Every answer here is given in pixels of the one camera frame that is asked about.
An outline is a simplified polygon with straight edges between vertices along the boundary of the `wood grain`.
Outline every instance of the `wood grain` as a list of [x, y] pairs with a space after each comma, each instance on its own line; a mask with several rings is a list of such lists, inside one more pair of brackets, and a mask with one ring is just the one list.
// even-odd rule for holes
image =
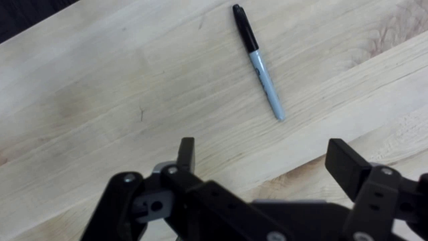
[[147, 176], [182, 137], [196, 175], [245, 200], [346, 204], [317, 161], [333, 137], [426, 171], [428, 2], [239, 2], [282, 124], [234, 3], [81, 0], [0, 46], [0, 240], [76, 240], [112, 175]]

